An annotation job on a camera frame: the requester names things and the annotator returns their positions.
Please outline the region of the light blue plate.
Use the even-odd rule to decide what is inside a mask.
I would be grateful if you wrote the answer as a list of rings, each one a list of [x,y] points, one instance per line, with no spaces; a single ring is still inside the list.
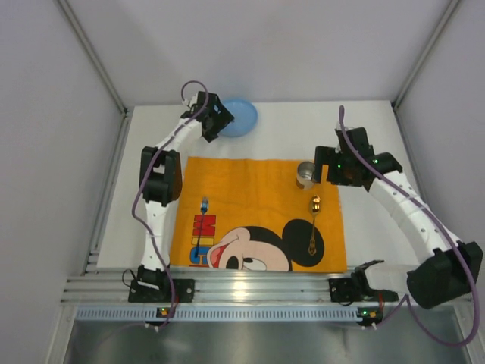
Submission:
[[[258,111],[249,101],[241,98],[225,99],[224,107],[234,116],[222,131],[223,137],[243,137],[254,129],[258,122]]]

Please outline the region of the small metal cup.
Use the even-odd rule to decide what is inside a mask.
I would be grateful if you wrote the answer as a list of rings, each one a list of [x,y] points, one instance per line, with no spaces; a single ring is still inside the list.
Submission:
[[[309,190],[314,186],[314,162],[300,162],[296,169],[296,186],[301,190]]]

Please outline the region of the gold metal spoon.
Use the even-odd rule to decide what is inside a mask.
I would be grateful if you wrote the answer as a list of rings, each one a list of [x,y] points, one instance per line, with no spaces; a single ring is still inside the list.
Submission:
[[[316,241],[315,241],[315,222],[316,222],[316,217],[321,212],[321,198],[318,195],[313,195],[313,197],[310,200],[308,210],[311,214],[311,219],[312,219],[311,236],[310,236],[309,245],[308,245],[308,253],[311,256],[314,256],[317,251]]]

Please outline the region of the blue fork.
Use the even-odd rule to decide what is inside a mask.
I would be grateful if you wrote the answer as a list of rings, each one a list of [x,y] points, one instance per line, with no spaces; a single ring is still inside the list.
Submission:
[[[208,198],[206,196],[202,197],[200,212],[201,212],[201,219],[200,219],[199,232],[198,232],[198,238],[197,238],[197,244],[196,244],[196,257],[199,256],[199,247],[200,247],[200,240],[202,237],[203,222],[204,222],[205,214],[208,212]]]

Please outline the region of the orange cartoon mouse towel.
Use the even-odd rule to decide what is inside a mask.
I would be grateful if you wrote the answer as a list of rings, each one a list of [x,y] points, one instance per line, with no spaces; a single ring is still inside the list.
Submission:
[[[244,271],[341,273],[347,269],[337,187],[296,186],[297,161],[191,157],[179,199],[171,264]],[[316,254],[308,253],[313,195]],[[208,198],[199,256],[202,197]]]

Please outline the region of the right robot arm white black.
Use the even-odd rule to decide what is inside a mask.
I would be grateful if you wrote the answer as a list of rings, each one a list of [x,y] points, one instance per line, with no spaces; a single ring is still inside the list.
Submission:
[[[390,214],[410,243],[418,264],[388,264],[374,260],[355,270],[365,290],[408,294],[424,309],[471,293],[477,282],[483,250],[475,242],[463,243],[430,211],[416,193],[395,157],[377,154],[363,127],[337,130],[337,147],[317,146],[315,182],[363,187]]]

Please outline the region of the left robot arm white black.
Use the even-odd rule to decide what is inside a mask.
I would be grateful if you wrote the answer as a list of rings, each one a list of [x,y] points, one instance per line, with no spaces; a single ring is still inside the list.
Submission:
[[[170,264],[177,200],[193,143],[201,138],[211,143],[233,120],[217,94],[200,91],[189,101],[189,110],[182,113],[174,130],[155,146],[143,148],[139,191],[133,204],[145,203],[146,217],[135,219],[146,231],[138,276],[148,284],[159,285]]]

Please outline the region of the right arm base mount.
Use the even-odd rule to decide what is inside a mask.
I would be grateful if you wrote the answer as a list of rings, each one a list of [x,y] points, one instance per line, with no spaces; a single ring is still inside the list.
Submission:
[[[330,300],[349,306],[352,303],[375,302],[393,303],[399,300],[399,295],[390,290],[372,290],[363,288],[352,278],[330,278]]]

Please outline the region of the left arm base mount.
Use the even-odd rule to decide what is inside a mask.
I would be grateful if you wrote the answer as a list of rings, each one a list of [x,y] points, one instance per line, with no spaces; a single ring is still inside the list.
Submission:
[[[193,279],[174,279],[175,303],[191,303],[195,293]],[[132,280],[128,296],[129,303],[171,303],[171,286],[168,280],[161,287]]]

